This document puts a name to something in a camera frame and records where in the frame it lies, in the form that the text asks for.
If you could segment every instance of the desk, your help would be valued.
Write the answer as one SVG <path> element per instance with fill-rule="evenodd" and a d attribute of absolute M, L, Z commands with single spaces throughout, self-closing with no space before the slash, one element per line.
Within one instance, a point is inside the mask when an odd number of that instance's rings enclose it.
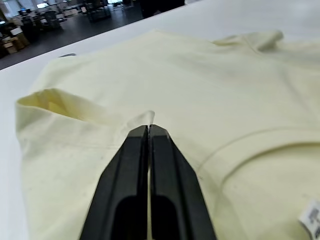
<path fill-rule="evenodd" d="M 14 101 L 27 94 L 40 71 L 52 59 L 86 54 L 134 38 L 152 29 L 214 40 L 228 35 L 279 29 L 286 41 L 320 37 L 317 0 L 202 0 L 145 20 L 73 43 L 0 71 L 0 233 L 25 240 L 20 157 L 14 141 Z"/>

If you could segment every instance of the t-shirt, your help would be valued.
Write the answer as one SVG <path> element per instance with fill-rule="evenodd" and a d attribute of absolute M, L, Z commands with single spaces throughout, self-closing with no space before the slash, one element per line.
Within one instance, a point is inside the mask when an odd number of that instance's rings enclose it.
<path fill-rule="evenodd" d="M 307 240 L 320 199 L 320 45 L 279 31 L 206 41 L 151 32 L 53 60 L 16 103 L 32 240 L 77 240 L 128 132 L 168 130 L 219 240 Z"/>

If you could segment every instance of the floor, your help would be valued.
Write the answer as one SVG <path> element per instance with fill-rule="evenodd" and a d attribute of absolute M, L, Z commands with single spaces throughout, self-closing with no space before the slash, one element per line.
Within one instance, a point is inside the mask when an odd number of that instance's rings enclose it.
<path fill-rule="evenodd" d="M 61 22 L 62 30 L 41 34 L 39 40 L 17 53 L 0 59 L 0 70 L 50 52 L 63 46 L 139 21 L 141 8 L 136 5 L 126 10 L 110 7 L 111 18 L 90 23 L 87 16 L 78 14 Z"/>

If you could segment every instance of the pale yellow t-shirt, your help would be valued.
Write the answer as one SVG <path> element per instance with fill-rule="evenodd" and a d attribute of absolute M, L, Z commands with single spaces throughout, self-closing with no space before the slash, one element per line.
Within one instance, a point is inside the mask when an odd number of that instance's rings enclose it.
<path fill-rule="evenodd" d="M 281 32 L 214 42 L 152 32 L 52 61 L 17 101 L 32 240 L 76 240 L 131 129 L 168 130 L 219 240 L 307 240 L 320 199 L 320 45 Z"/>

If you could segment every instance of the cardboard box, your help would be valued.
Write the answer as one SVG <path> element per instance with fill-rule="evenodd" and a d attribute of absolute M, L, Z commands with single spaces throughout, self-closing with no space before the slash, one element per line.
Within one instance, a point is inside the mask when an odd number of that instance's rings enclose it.
<path fill-rule="evenodd" d="M 15 48 L 15 46 L 12 42 L 8 42 L 8 43 L 4 44 L 3 46 L 10 54 L 14 54 L 17 52 L 17 49 Z"/>

